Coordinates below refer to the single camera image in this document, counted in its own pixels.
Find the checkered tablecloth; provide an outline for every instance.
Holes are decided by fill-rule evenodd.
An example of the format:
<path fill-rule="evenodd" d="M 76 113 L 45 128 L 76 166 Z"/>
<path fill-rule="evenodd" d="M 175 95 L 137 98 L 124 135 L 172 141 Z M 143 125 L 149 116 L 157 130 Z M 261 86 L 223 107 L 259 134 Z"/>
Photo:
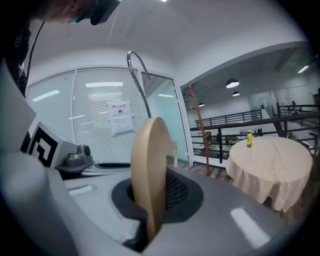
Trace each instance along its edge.
<path fill-rule="evenodd" d="M 235 144 L 226 163 L 233 185 L 259 203 L 272 198 L 272 207 L 286 212 L 306 186 L 312 166 L 308 150 L 282 137 L 254 137 Z"/>

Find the glass door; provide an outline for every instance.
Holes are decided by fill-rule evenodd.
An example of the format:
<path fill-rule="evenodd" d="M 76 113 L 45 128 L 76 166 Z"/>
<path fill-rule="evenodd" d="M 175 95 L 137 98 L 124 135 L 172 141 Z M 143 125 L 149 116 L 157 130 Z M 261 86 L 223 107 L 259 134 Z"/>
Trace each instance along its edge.
<path fill-rule="evenodd" d="M 174 82 L 171 79 L 150 75 L 148 80 L 145 73 L 142 73 L 142 81 L 151 116 L 161 117 L 169 131 L 171 139 L 177 143 L 178 164 L 189 164 L 187 155 L 187 143 L 184 125 L 182 122 L 180 107 L 174 90 Z M 167 160 L 173 162 L 174 152 Z"/>

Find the wooden pole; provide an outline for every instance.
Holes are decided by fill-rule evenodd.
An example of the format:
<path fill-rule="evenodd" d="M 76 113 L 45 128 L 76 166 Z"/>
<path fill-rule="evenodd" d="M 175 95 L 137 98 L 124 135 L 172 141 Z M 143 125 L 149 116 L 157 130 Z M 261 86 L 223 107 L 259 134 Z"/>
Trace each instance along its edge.
<path fill-rule="evenodd" d="M 207 146 L 207 139 L 206 139 L 206 135 L 205 135 L 205 129 L 204 129 L 204 124 L 202 123 L 202 118 L 201 118 L 201 114 L 200 114 L 200 109 L 193 91 L 193 87 L 194 84 L 189 85 L 189 89 L 190 89 L 190 93 L 191 93 L 191 97 L 193 99 L 193 104 L 194 107 L 196 109 L 196 112 L 198 114 L 198 118 L 199 118 L 199 123 L 200 123 L 200 128 L 202 131 L 202 138 L 203 138 L 203 145 L 204 145 L 204 152 L 205 152 L 205 157 L 206 157 L 206 175 L 210 176 L 210 171 L 209 171 L 209 153 L 208 153 L 208 146 Z"/>

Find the paper sign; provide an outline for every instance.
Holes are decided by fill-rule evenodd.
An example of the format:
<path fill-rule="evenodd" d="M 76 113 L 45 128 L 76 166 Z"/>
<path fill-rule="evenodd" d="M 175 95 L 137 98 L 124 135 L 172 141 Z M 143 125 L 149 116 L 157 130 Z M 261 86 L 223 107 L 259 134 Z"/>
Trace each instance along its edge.
<path fill-rule="evenodd" d="M 131 116 L 130 102 L 127 101 L 110 101 L 108 103 L 109 116 L 114 117 L 123 117 Z"/>
<path fill-rule="evenodd" d="M 113 134 L 134 130 L 134 122 L 131 115 L 110 117 L 111 131 Z"/>

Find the metal pipe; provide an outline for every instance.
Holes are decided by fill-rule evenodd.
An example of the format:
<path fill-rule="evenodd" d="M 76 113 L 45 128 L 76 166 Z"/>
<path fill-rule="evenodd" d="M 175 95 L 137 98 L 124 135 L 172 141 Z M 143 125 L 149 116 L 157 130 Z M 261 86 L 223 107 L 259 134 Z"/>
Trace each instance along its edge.
<path fill-rule="evenodd" d="M 146 69 L 146 66 L 145 66 L 144 62 L 143 62 L 142 59 L 140 58 L 140 56 L 139 56 L 134 50 L 129 51 L 128 54 L 126 55 L 126 60 L 127 60 L 127 62 L 128 62 L 128 67 L 129 67 L 131 76 L 132 76 L 132 78 L 133 78 L 133 80 L 134 80 L 134 82 L 135 82 L 135 85 L 136 85 L 136 87 L 138 88 L 138 90 L 139 90 L 139 92 L 140 92 L 140 94 L 141 94 L 141 97 L 142 97 L 142 99 L 143 99 L 143 101 L 144 101 L 144 105 L 145 105 L 145 108 L 146 108 L 146 112 L 147 112 L 147 114 L 148 114 L 148 117 L 151 118 L 151 113 L 150 113 L 150 109 L 149 109 L 149 105 L 148 105 L 146 96 L 145 96 L 145 94 L 144 94 L 144 92 L 143 92 L 143 90 L 142 90 L 142 88 L 141 88 L 141 86 L 140 86 L 140 83 L 139 83 L 139 81 L 138 81 L 138 79 L 137 79 L 137 77 L 136 77 L 136 74 L 135 74 L 135 72 L 134 72 L 134 69 L 133 69 L 133 67 L 132 67 L 131 54 L 134 54 L 134 55 L 137 56 L 137 58 L 139 59 L 139 61 L 140 61 L 141 65 L 142 65 L 142 67 L 143 67 L 143 69 L 144 69 L 144 72 L 145 72 L 146 77 L 148 78 L 148 80 L 151 80 L 151 77 L 150 77 L 150 75 L 149 75 L 149 73 L 148 73 L 148 71 L 147 71 L 147 69 Z"/>

